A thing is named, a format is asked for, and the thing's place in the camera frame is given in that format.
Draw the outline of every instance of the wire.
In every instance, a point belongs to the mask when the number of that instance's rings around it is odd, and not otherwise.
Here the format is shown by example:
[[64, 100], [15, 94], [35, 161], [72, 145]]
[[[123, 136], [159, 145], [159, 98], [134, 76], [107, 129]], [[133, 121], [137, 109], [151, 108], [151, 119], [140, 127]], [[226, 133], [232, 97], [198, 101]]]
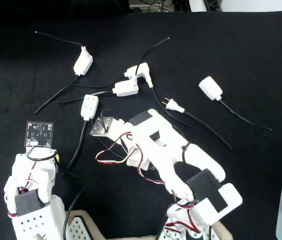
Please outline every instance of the wire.
[[64, 40], [64, 39], [61, 39], [61, 38], [59, 38], [59, 37], [56, 37], [56, 36], [53, 36], [53, 35], [50, 35], [50, 34], [47, 34], [47, 33], [44, 33], [44, 32], [40, 32], [40, 31], [34, 31], [34, 33], [35, 33], [35, 34], [41, 34], [41, 35], [44, 35], [44, 36], [47, 36], [47, 37], [56, 39], [56, 40], [59, 40], [59, 41], [64, 42], [64, 43], [79, 45], [80, 47], [83, 47], [83, 44], [80, 43], [80, 42], [77, 42], [77, 41]]
[[211, 240], [211, 232], [212, 232], [212, 226], [209, 226], [209, 240]]
[[199, 228], [197, 227], [197, 225], [195, 224], [195, 222], [193, 221], [193, 219], [192, 219], [192, 217], [191, 217], [191, 215], [190, 215], [190, 209], [188, 209], [188, 210], [186, 210], [186, 211], [187, 211], [187, 216], [188, 216], [188, 218], [189, 218], [189, 221], [190, 221], [192, 227], [193, 227], [194, 229], [196, 229], [196, 230], [198, 231], [198, 233], [201, 233], [201, 231], [199, 230]]
[[78, 154], [81, 150], [81, 147], [82, 147], [82, 143], [83, 143], [83, 139], [85, 137], [85, 133], [86, 133], [86, 129], [87, 129], [87, 124], [88, 124], [88, 121], [85, 120], [84, 123], [83, 123], [83, 127], [82, 127], [82, 131], [81, 131], [81, 136], [80, 136], [80, 139], [79, 139], [79, 143], [76, 147], [76, 150], [74, 152], [74, 155], [72, 157], [72, 159], [70, 160], [70, 162], [68, 163], [68, 165], [66, 166], [64, 172], [62, 173], [61, 177], [64, 177], [64, 175], [70, 170], [70, 168], [72, 167], [72, 165], [74, 164], [75, 160], [77, 159], [78, 157]]
[[210, 127], [207, 123], [205, 123], [204, 121], [202, 121], [200, 118], [194, 116], [193, 114], [184, 111], [184, 114], [188, 115], [190, 118], [196, 120], [198, 123], [202, 124], [204, 127], [206, 127], [207, 129], [209, 129], [215, 136], [217, 136], [225, 145], [227, 145], [227, 147], [231, 150], [233, 150], [232, 146], [227, 142], [227, 140], [225, 140], [219, 133], [217, 133], [212, 127]]
[[[89, 93], [89, 95], [97, 96], [97, 95], [110, 94], [110, 93], [113, 93], [112, 90], [109, 90], [109, 91], [99, 91], [99, 92], [95, 92], [95, 93]], [[81, 96], [81, 97], [70, 99], [70, 100], [57, 101], [56, 103], [57, 104], [69, 104], [69, 103], [74, 103], [74, 102], [83, 100], [84, 98], [85, 98], [85, 96]]]
[[181, 224], [181, 225], [185, 226], [186, 228], [188, 228], [188, 229], [190, 229], [190, 230], [196, 232], [197, 234], [200, 234], [200, 233], [201, 233], [199, 229], [195, 229], [194, 227], [190, 226], [190, 225], [187, 224], [186, 222], [180, 221], [180, 220], [178, 220], [178, 221], [172, 221], [172, 222], [167, 222], [165, 225], [166, 225], [167, 227], [172, 227], [172, 226], [174, 226], [175, 224]]
[[[106, 147], [107, 149], [109, 148], [109, 146], [106, 145], [98, 136], [96, 136], [96, 139], [97, 139], [104, 147]], [[109, 152], [113, 153], [115, 156], [117, 156], [117, 157], [120, 158], [120, 159], [124, 159], [124, 158], [125, 158], [125, 157], [123, 157], [123, 156], [117, 154], [116, 152], [114, 152], [114, 151], [111, 150], [111, 149], [109, 149]]]
[[184, 125], [184, 126], [186, 126], [186, 127], [189, 127], [189, 128], [192, 127], [191, 125], [189, 125], [189, 124], [187, 124], [187, 123], [184, 123], [184, 122], [178, 120], [178, 119], [175, 118], [171, 113], [169, 113], [169, 112], [166, 110], [166, 108], [161, 105], [161, 102], [159, 101], [159, 99], [158, 99], [158, 97], [157, 97], [157, 94], [156, 94], [156, 92], [155, 92], [155, 90], [154, 90], [153, 87], [151, 88], [151, 90], [152, 90], [152, 92], [153, 92], [153, 95], [154, 95], [154, 97], [155, 97], [155, 100], [157, 101], [157, 103], [159, 104], [159, 106], [162, 108], [162, 110], [165, 111], [166, 114], [168, 114], [173, 120], [177, 121], [178, 123], [180, 123], [180, 124], [182, 124], [182, 125]]
[[106, 126], [105, 120], [104, 120], [104, 117], [103, 117], [103, 114], [105, 114], [105, 112], [111, 112], [111, 111], [110, 111], [110, 109], [105, 108], [100, 113], [100, 121], [101, 121], [102, 128], [107, 133], [109, 131], [109, 127]]
[[[149, 3], [149, 2], [144, 1], [144, 0], [140, 0], [140, 2], [142, 2], [142, 3], [144, 3], [144, 4], [148, 4], [148, 5], [150, 5], [150, 6], [158, 7], [158, 8], [161, 7], [161, 6], [159, 6], [159, 5], [155, 5], [155, 4]], [[166, 8], [164, 8], [164, 7], [163, 7], [163, 9], [166, 10], [167, 12], [171, 13], [170, 10], [168, 10], [168, 9], [166, 9]]]
[[119, 140], [119, 139], [121, 139], [124, 135], [128, 135], [128, 134], [130, 134], [131, 132], [129, 132], [129, 131], [126, 131], [126, 132], [124, 132], [124, 133], [122, 133], [115, 141], [114, 141], [114, 143], [111, 145], [111, 146], [109, 146], [107, 149], [105, 149], [105, 150], [102, 150], [102, 151], [100, 151], [96, 156], [95, 156], [95, 160], [97, 160], [99, 163], [104, 163], [104, 164], [120, 164], [120, 163], [123, 163], [123, 162], [125, 162], [126, 160], [127, 160], [127, 157], [124, 157], [123, 158], [123, 160], [121, 160], [121, 161], [114, 161], [114, 160], [98, 160], [98, 156], [99, 155], [101, 155], [101, 154], [103, 154], [103, 153], [105, 153], [105, 152], [107, 152], [107, 151], [110, 151], [113, 147], [114, 147], [114, 145], [117, 143], [117, 141]]
[[270, 127], [254, 124], [253, 122], [247, 120], [247, 119], [244, 118], [243, 116], [240, 116], [240, 115], [239, 115], [238, 113], [236, 113], [231, 107], [229, 107], [224, 101], [222, 101], [222, 99], [220, 99], [219, 102], [220, 102], [223, 106], [225, 106], [225, 108], [228, 109], [232, 114], [236, 115], [239, 119], [245, 121], [246, 123], [251, 124], [252, 126], [255, 126], [255, 127], [257, 127], [257, 128], [261, 128], [261, 129], [265, 129], [265, 130], [268, 130], [268, 131], [272, 131], [272, 128], [270, 128]]
[[74, 208], [76, 202], [78, 201], [79, 197], [81, 196], [81, 194], [84, 192], [85, 188], [87, 187], [88, 183], [86, 182], [84, 184], [84, 186], [81, 188], [81, 190], [77, 193], [77, 195], [75, 196], [75, 198], [73, 199], [69, 210], [67, 211], [66, 215], [65, 215], [65, 219], [64, 219], [64, 224], [63, 224], [63, 240], [67, 240], [67, 236], [66, 236], [66, 229], [67, 229], [67, 224], [68, 224], [68, 220], [70, 217], [70, 213], [72, 211], [72, 209]]
[[143, 162], [143, 152], [141, 150], [141, 148], [139, 147], [138, 144], [135, 144], [137, 146], [137, 148], [139, 149], [140, 153], [141, 153], [141, 160], [139, 162], [139, 165], [137, 166], [137, 173], [143, 177], [145, 180], [148, 180], [149, 182], [152, 182], [152, 183], [155, 183], [155, 184], [162, 184], [162, 185], [165, 185], [166, 183], [164, 181], [160, 181], [160, 180], [155, 180], [155, 179], [152, 179], [152, 178], [149, 178], [149, 177], [145, 177], [143, 175], [143, 173], [141, 172], [141, 164]]
[[57, 96], [59, 96], [61, 93], [63, 93], [65, 90], [67, 90], [68, 88], [71, 87], [71, 84], [73, 84], [77, 79], [79, 78], [78, 75], [76, 75], [73, 79], [73, 81], [66, 85], [65, 87], [63, 87], [62, 89], [60, 89], [57, 93], [55, 93], [52, 97], [50, 97], [45, 103], [43, 103], [37, 110], [35, 110], [34, 114], [37, 115], [46, 105], [48, 105], [49, 103], [51, 103], [54, 99], [57, 98]]
[[181, 231], [179, 231], [179, 230], [176, 230], [176, 229], [174, 229], [174, 228], [171, 228], [171, 227], [165, 227], [164, 229], [166, 229], [166, 230], [170, 230], [170, 231], [172, 231], [172, 232], [176, 232], [176, 233], [179, 233], [179, 234], [181, 234]]
[[113, 82], [106, 84], [106, 85], [103, 85], [103, 86], [91, 86], [91, 85], [80, 85], [80, 84], [71, 84], [71, 86], [78, 87], [78, 88], [87, 88], [87, 89], [104, 89], [104, 88], [112, 86], [113, 84], [115, 84], [117, 81], [119, 81], [120, 79], [122, 79], [124, 77], [125, 76], [120, 76], [116, 80], [114, 80]]
[[33, 149], [35, 148], [39, 148], [40, 146], [33, 146], [26, 154], [26, 157], [32, 161], [36, 161], [36, 162], [41, 162], [41, 161], [45, 161], [45, 160], [49, 160], [49, 159], [53, 159], [57, 154], [58, 154], [58, 151], [54, 151], [54, 153], [50, 156], [46, 156], [46, 157], [43, 157], [43, 158], [34, 158], [34, 157], [30, 157], [29, 155], [32, 153]]
[[135, 74], [134, 75], [137, 75], [138, 73], [138, 69], [139, 69], [139, 66], [140, 64], [142, 63], [142, 61], [146, 58], [146, 56], [153, 50], [155, 49], [156, 47], [160, 46], [161, 44], [165, 43], [166, 41], [169, 41], [170, 40], [170, 37], [166, 37], [165, 39], [163, 39], [162, 41], [159, 41], [157, 44], [155, 44], [153, 47], [151, 47], [150, 49], [146, 50], [145, 53], [142, 55], [141, 57], [141, 60], [139, 61], [139, 63], [137, 64], [136, 66], [136, 69], [135, 69]]

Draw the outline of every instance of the robotic arm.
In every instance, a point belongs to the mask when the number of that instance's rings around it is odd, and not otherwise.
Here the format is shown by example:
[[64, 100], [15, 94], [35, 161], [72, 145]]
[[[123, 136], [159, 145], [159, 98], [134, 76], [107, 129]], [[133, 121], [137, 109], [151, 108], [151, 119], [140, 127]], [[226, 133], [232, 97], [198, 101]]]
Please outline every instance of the robotic arm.
[[[97, 121], [91, 135], [100, 136], [98, 125]], [[188, 233], [192, 238], [201, 238], [206, 226], [209, 228], [242, 203], [242, 197], [231, 183], [220, 184], [226, 177], [223, 168], [175, 131], [154, 109], [142, 112], [126, 123], [113, 119], [107, 127], [108, 132], [103, 136], [114, 141], [121, 133], [130, 132], [132, 137], [122, 137], [128, 153], [134, 151], [127, 160], [128, 166], [147, 170], [151, 162], [167, 191], [181, 199], [168, 209], [162, 236], [170, 238], [166, 229], [169, 228], [183, 237]], [[176, 162], [185, 162], [201, 172], [183, 182], [175, 172]]]

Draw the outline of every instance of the white power plug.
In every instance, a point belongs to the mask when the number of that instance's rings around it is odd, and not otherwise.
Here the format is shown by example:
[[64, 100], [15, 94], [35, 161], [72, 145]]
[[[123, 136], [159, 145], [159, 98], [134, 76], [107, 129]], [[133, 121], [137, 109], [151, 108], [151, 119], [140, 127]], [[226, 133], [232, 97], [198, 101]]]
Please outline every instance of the white power plug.
[[92, 56], [89, 54], [85, 46], [81, 47], [81, 54], [76, 60], [73, 70], [75, 75], [85, 75], [93, 62]]
[[207, 76], [205, 79], [203, 79], [199, 83], [199, 87], [212, 101], [219, 101], [221, 99], [221, 94], [223, 93], [222, 89], [219, 87], [216, 81], [213, 80], [212, 77]]
[[99, 104], [98, 96], [86, 94], [83, 99], [81, 116], [85, 121], [93, 119], [96, 115], [97, 107]]

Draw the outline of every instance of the two-prong plug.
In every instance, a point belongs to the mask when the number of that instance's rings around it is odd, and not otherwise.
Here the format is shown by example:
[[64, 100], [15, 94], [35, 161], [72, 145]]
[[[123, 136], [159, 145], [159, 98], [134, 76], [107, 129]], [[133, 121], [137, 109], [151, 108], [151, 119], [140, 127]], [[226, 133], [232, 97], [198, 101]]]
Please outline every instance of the two-prong plug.
[[173, 110], [173, 111], [178, 111], [179, 113], [184, 113], [185, 109], [183, 107], [180, 107], [176, 101], [173, 100], [173, 98], [168, 99], [164, 98], [167, 102], [162, 101], [162, 103], [165, 105], [166, 109]]

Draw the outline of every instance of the red and white wire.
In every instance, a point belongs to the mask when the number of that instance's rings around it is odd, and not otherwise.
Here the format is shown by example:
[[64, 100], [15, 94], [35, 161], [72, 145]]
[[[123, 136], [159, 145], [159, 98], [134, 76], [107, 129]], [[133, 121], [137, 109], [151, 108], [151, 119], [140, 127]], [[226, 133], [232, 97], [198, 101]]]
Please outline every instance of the red and white wire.
[[172, 226], [174, 226], [175, 224], [183, 225], [183, 226], [185, 226], [186, 228], [188, 228], [188, 229], [190, 229], [190, 230], [196, 232], [197, 234], [200, 234], [200, 233], [201, 233], [201, 231], [198, 229], [197, 226], [195, 226], [195, 227], [190, 226], [188, 223], [186, 223], [186, 222], [184, 222], [184, 221], [181, 221], [181, 220], [167, 222], [167, 223], [165, 224], [165, 226], [167, 226], [167, 227], [172, 227]]
[[130, 132], [130, 131], [126, 131], [126, 132], [122, 133], [122, 134], [114, 141], [114, 143], [113, 143], [111, 146], [109, 146], [109, 147], [108, 147], [107, 149], [105, 149], [105, 150], [100, 151], [100, 152], [95, 156], [95, 160], [96, 160], [98, 163], [100, 163], [100, 164], [122, 164], [122, 163], [124, 163], [124, 162], [133, 154], [133, 152], [136, 150], [135, 148], [134, 148], [124, 159], [122, 159], [122, 160], [120, 160], [120, 161], [115, 161], [115, 160], [99, 160], [99, 159], [98, 159], [98, 157], [99, 157], [101, 154], [103, 154], [103, 153], [109, 151], [110, 149], [112, 149], [112, 148], [114, 147], [114, 145], [117, 143], [117, 141], [118, 141], [119, 139], [121, 139], [124, 135], [126, 135], [126, 136], [127, 136], [127, 135], [131, 136], [131, 132]]
[[138, 173], [141, 177], [143, 177], [145, 180], [148, 180], [149, 182], [152, 182], [152, 183], [155, 183], [155, 184], [162, 184], [162, 185], [165, 185], [166, 183], [165, 183], [164, 181], [154, 180], [154, 179], [152, 179], [152, 178], [145, 177], [145, 176], [143, 175], [143, 173], [141, 172], [141, 164], [142, 164], [142, 162], [143, 162], [143, 152], [142, 152], [142, 150], [141, 150], [141, 148], [139, 147], [138, 144], [135, 144], [135, 145], [137, 146], [137, 148], [139, 149], [139, 151], [140, 151], [140, 153], [141, 153], [141, 160], [140, 160], [140, 162], [139, 162], [139, 165], [137, 166], [137, 173]]

